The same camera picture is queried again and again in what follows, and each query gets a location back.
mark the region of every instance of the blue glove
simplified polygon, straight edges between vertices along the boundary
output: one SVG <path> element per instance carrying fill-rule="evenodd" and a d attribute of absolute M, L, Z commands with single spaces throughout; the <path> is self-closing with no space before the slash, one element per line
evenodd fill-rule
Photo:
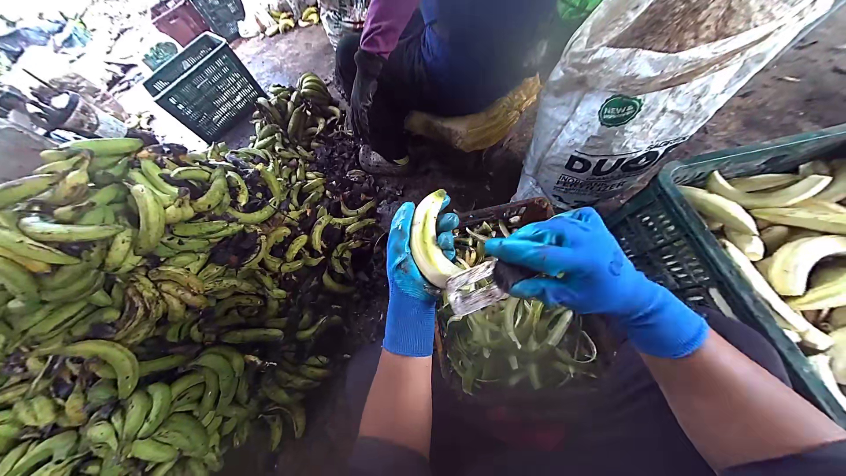
<path fill-rule="evenodd" d="M 449 197 L 442 209 L 448 204 Z M 387 236 L 388 302 L 382 347 L 400 356 L 428 357 L 435 340 L 438 296 L 411 257 L 409 235 L 414 214 L 414 203 L 403 203 L 393 215 Z M 445 213 L 437 221 L 437 243 L 450 259 L 455 257 L 452 229 L 458 225 L 455 213 Z"/>
<path fill-rule="evenodd" d="M 705 320 L 637 271 L 593 208 L 526 225 L 508 238 L 491 238 L 485 253 L 551 276 L 520 281 L 512 296 L 605 314 L 645 354 L 685 357 L 707 337 Z"/>

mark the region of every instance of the yellow plastic bag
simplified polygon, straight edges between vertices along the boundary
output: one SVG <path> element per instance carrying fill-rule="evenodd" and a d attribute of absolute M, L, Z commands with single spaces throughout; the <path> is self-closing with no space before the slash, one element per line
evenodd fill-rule
<path fill-rule="evenodd" d="M 478 151 L 502 140 L 540 91 L 541 80 L 535 75 L 480 113 L 442 118 L 412 111 L 405 118 L 405 129 L 465 152 Z"/>

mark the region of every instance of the green plastic crate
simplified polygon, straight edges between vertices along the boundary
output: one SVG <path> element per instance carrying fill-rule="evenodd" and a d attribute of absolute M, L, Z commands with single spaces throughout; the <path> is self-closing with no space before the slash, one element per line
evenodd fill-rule
<path fill-rule="evenodd" d="M 265 93 L 220 36 L 205 32 L 144 81 L 156 104 L 213 142 L 255 110 Z"/>
<path fill-rule="evenodd" d="M 787 172 L 814 158 L 835 157 L 846 157 L 846 124 L 671 162 L 606 223 L 635 267 L 650 279 L 690 304 L 715 309 L 728 304 L 734 317 L 775 346 L 796 391 L 846 428 L 846 412 L 676 186 L 702 186 L 713 170 L 732 179 Z"/>
<path fill-rule="evenodd" d="M 192 0 L 192 3 L 212 31 L 228 42 L 241 37 L 238 33 L 238 20 L 244 19 L 241 0 Z"/>

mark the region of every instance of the shoe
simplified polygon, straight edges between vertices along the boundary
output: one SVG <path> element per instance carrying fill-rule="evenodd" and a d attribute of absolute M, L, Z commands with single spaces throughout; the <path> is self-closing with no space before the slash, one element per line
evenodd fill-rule
<path fill-rule="evenodd" d="M 361 146 L 359 163 L 365 172 L 376 175 L 407 175 L 411 170 L 407 156 L 399 163 L 391 162 L 371 149 L 370 146 Z"/>

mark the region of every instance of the metal blade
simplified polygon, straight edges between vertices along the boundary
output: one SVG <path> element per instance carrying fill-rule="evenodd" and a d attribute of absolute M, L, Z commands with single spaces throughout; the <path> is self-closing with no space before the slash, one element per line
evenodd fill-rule
<path fill-rule="evenodd" d="M 508 297 L 508 293 L 493 284 L 493 267 L 496 263 L 496 258 L 485 261 L 447 280 L 447 301 L 455 316 L 475 313 Z M 491 280 L 491 284 L 474 291 L 467 289 L 482 280 Z"/>

